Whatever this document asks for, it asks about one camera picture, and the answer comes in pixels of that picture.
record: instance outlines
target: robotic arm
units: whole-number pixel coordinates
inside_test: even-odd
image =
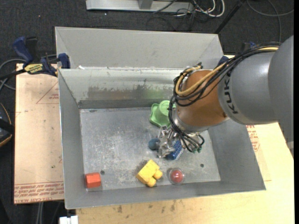
[[[278,122],[290,146],[294,140],[293,41],[292,36],[281,46],[251,46],[221,60],[213,70],[200,65],[185,69],[174,79],[168,136],[176,136],[182,147],[194,152],[204,142],[200,133],[227,119],[244,125]]]

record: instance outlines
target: red block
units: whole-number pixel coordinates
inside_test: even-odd
[[[88,189],[97,188],[101,185],[101,176],[99,173],[85,174],[85,184]]]

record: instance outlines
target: metal stand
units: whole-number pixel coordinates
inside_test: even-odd
[[[171,1],[156,0],[87,0],[87,10],[122,10],[122,11],[139,11],[139,12],[155,12],[167,5]],[[174,2],[161,12],[173,13],[179,9],[191,9],[192,4],[189,2]]]

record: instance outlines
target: yellow block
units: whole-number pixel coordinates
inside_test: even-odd
[[[153,187],[156,184],[156,179],[161,178],[163,175],[159,169],[160,167],[150,159],[136,175],[136,178],[143,184]]]

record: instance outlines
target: cable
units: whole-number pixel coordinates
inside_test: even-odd
[[[204,13],[210,17],[220,17],[224,14],[225,12],[225,3],[224,3],[224,0],[220,0],[221,1],[221,5],[222,5],[222,11],[220,14],[211,14],[211,12],[213,12],[215,10],[215,7],[216,7],[216,4],[215,4],[215,0],[212,0],[213,1],[213,8],[212,9],[207,9],[207,10],[204,10],[195,0],[191,0],[193,2],[193,5],[196,7],[195,11],[197,12],[201,12],[201,13]]]
[[[38,204],[38,210],[37,210],[36,224],[38,224],[38,222],[39,222],[39,216],[40,216],[41,206],[42,206],[42,203],[39,203]]]
[[[256,13],[258,13],[258,14],[260,14],[260,15],[268,16],[268,17],[277,17],[277,19],[278,19],[278,25],[279,25],[279,35],[278,35],[279,37],[278,37],[278,41],[279,41],[279,43],[280,43],[280,42],[281,42],[281,20],[280,20],[280,17],[281,17],[281,16],[288,15],[288,14],[294,12],[294,9],[291,10],[291,11],[289,11],[289,12],[287,12],[287,13],[278,14],[277,9],[275,8],[274,4],[273,4],[270,0],[268,0],[268,2],[269,2],[270,5],[273,7],[273,9],[274,9],[274,11],[275,11],[276,14],[265,14],[265,13],[262,13],[262,12],[260,12],[260,11],[255,10],[255,9],[250,5],[250,3],[249,3],[248,0],[246,0],[246,2],[247,2],[247,4],[248,4],[248,6],[249,6],[253,11],[255,11]]]
[[[199,99],[202,99],[206,97],[211,91],[209,91],[208,94],[204,94],[205,90],[208,86],[213,84],[219,77],[223,77],[225,74],[227,74],[230,70],[232,70],[235,66],[237,66],[242,60],[245,58],[252,56],[257,53],[261,52],[273,52],[278,49],[278,46],[274,46],[274,43],[268,43],[268,44],[260,44],[257,46],[254,46],[245,52],[236,55],[233,58],[230,58],[226,60],[224,63],[218,65],[214,70],[212,70],[209,74],[204,76],[202,79],[200,79],[196,84],[192,85],[189,89],[185,91],[181,91],[182,83],[184,78],[188,78],[189,75],[191,75],[194,71],[199,70],[197,67],[188,68],[185,69],[181,74],[174,79],[174,89],[173,89],[173,96],[176,101],[176,103],[179,106],[189,106],[194,104]],[[188,100],[187,103],[182,104],[181,100]]]
[[[172,2],[170,2],[167,6],[165,6],[165,7],[163,7],[163,8],[161,8],[161,9],[159,9],[159,10],[157,10],[157,11],[155,11],[155,12],[153,12],[153,14],[156,14],[156,13],[159,13],[159,12],[162,12],[162,11],[164,11],[165,9],[167,9],[168,7],[170,7],[173,3],[175,3],[177,0],[173,0]]]
[[[268,16],[268,17],[286,16],[286,15],[288,15],[288,14],[294,12],[294,9],[293,9],[293,10],[291,10],[291,11],[289,11],[289,12],[287,12],[287,13],[283,13],[283,14],[266,14],[266,13],[262,13],[262,12],[260,12],[260,11],[255,10],[255,9],[249,4],[248,0],[246,0],[246,1],[247,1],[248,6],[249,6],[253,11],[255,11],[256,13],[258,13],[258,14],[260,14],[260,15],[264,15],[264,16]]]
[[[43,203],[41,205],[41,211],[39,215],[39,224],[43,224]]]
[[[58,205],[57,205],[57,207],[56,207],[56,209],[55,209],[55,212],[54,212],[54,214],[53,214],[53,218],[52,218],[50,224],[53,224],[53,223],[54,223],[54,220],[55,220],[55,218],[56,218],[56,214],[57,214],[57,212],[58,212],[58,209],[59,209],[59,207],[60,207],[60,204],[61,204],[61,202],[58,203]]]
[[[7,60],[7,61],[3,62],[3,63],[0,65],[0,70],[2,69],[3,66],[5,66],[6,64],[8,64],[8,63],[10,63],[10,62],[23,62],[23,63],[24,63],[24,62],[26,62],[26,61],[23,60],[23,59],[10,59],[10,60]],[[1,89],[3,88],[3,86],[5,86],[5,87],[7,87],[7,88],[9,88],[9,89],[15,91],[15,88],[14,88],[14,87],[12,87],[12,86],[10,86],[10,85],[8,85],[8,84],[5,84],[7,80],[8,80],[8,79],[5,79],[5,80],[3,80],[3,81],[0,80],[0,82],[2,83],[1,86],[0,86],[0,91],[1,91]]]
[[[278,27],[279,27],[278,42],[280,43],[281,42],[281,21],[280,21],[280,16],[278,16],[278,12],[277,12],[276,8],[274,7],[273,3],[271,3],[270,0],[268,2],[271,4],[271,6],[273,7],[275,13],[277,14]]]

